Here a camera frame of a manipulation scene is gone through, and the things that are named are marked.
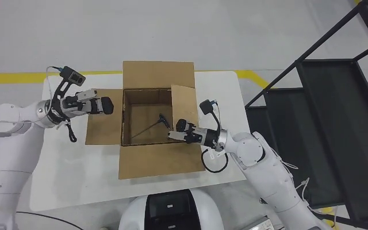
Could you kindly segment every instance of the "stair step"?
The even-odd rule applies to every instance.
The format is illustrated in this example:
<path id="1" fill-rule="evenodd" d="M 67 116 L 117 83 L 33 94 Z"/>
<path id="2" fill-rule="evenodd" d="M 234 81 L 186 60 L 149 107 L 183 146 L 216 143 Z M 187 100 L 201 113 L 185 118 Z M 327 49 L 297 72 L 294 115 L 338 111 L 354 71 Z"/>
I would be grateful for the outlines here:
<path id="1" fill-rule="evenodd" d="M 269 90 L 264 99 L 279 155 L 285 162 L 299 168 L 291 169 L 295 185 L 298 186 L 310 177 L 304 197 L 313 208 L 341 204 L 342 196 L 328 164 L 303 89 Z"/>
<path id="2" fill-rule="evenodd" d="M 368 220 L 368 84 L 352 59 L 297 65 L 350 219 Z"/>

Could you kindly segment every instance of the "cardboard box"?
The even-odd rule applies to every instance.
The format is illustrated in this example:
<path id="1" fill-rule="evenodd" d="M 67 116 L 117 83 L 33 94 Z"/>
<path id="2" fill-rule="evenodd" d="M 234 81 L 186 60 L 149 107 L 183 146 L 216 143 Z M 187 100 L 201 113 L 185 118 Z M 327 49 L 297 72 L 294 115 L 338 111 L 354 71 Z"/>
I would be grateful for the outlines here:
<path id="1" fill-rule="evenodd" d="M 175 127 L 180 118 L 198 125 L 193 63 L 123 62 L 123 90 L 97 89 L 110 97 L 111 115 L 88 117 L 86 144 L 119 144 L 119 179 L 204 171 L 201 147 L 167 138 L 159 113 Z"/>

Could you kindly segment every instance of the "concrete floor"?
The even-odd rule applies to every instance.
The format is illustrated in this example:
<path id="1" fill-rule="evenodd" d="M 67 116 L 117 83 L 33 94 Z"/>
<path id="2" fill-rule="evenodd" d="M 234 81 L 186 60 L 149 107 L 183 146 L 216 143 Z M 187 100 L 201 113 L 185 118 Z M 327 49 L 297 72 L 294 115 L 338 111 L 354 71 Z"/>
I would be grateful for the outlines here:
<path id="1" fill-rule="evenodd" d="M 0 72 L 43 72 L 49 65 L 110 71 L 121 70 L 123 60 L 176 60 L 192 61 L 196 70 L 256 70 L 271 81 L 353 4 L 349 0 L 0 0 Z M 311 57 L 353 57 L 368 47 L 367 31 L 358 18 L 352 20 Z M 367 72 L 368 60 L 360 64 Z M 245 103 L 261 90 L 248 79 L 239 83 Z M 277 86 L 299 85 L 296 72 L 291 72 Z M 28 105 L 40 99 L 41 89 L 40 84 L 0 85 L 0 104 Z M 221 207 L 225 229 L 239 229 L 266 214 L 280 224 L 246 181 L 202 189 Z M 26 186 L 18 210 L 29 210 L 28 194 Z M 104 225 L 117 229 L 129 200 L 42 214 L 83 229 Z M 339 214 L 346 211 L 341 208 Z M 24 214 L 17 222 L 20 230 L 73 229 Z"/>

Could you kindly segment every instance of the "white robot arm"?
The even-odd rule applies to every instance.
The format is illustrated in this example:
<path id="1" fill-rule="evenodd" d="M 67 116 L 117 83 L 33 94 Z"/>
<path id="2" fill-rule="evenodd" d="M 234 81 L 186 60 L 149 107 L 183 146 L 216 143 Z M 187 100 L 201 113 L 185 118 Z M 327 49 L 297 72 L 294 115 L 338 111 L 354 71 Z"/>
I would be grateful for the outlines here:
<path id="1" fill-rule="evenodd" d="M 52 99 L 25 108 L 0 105 L 0 229 L 16 230 L 15 213 L 22 188 L 39 161 L 45 128 L 65 124 L 76 141 L 70 119 L 84 114 L 111 114 L 110 98 L 97 98 L 94 90 L 64 95 L 71 84 L 85 78 L 69 67 L 59 68 L 64 79 Z"/>
<path id="2" fill-rule="evenodd" d="M 181 119 L 177 123 L 177 131 L 170 131 L 168 136 L 204 145 L 217 152 L 225 150 L 229 153 L 260 197 L 274 209 L 287 230 L 331 230 L 330 226 L 314 216 L 306 201 L 299 197 L 291 173 L 262 135 L 244 132 L 231 136 L 228 131 L 220 129 L 219 121 L 213 113 L 212 104 L 215 103 L 206 100 L 200 107 L 204 114 L 213 115 L 217 121 L 217 130 L 197 128 Z"/>

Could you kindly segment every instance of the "white table top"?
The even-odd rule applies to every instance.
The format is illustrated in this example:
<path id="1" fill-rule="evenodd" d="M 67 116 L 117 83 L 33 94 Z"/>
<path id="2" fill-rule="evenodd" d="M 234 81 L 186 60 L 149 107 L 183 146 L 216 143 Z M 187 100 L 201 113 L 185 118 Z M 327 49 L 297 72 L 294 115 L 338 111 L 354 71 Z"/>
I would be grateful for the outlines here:
<path id="1" fill-rule="evenodd" d="M 216 99 L 219 102 L 223 128 L 233 134 L 250 131 L 235 72 L 196 72 L 195 79 L 197 103 L 205 99 Z M 53 90 L 60 81 L 60 77 L 50 77 Z M 90 88 L 122 89 L 122 76 L 90 75 L 82 87 L 72 86 L 68 94 Z M 45 82 L 43 99 L 48 98 L 48 85 Z M 204 116 L 199 108 L 198 112 L 201 127 L 216 128 L 212 116 Z M 32 176 L 30 208 L 33 211 L 245 179 L 232 158 L 229 158 L 228 167 L 218 174 L 203 171 L 119 180 L 119 145 L 85 145 L 87 116 L 73 118 L 71 122 L 78 139 L 76 143 L 69 141 L 67 128 L 64 126 L 59 130 L 55 128 L 45 130 L 40 161 Z M 220 169 L 225 163 L 225 157 L 211 160 L 209 154 L 206 154 L 205 161 L 208 167 Z"/>

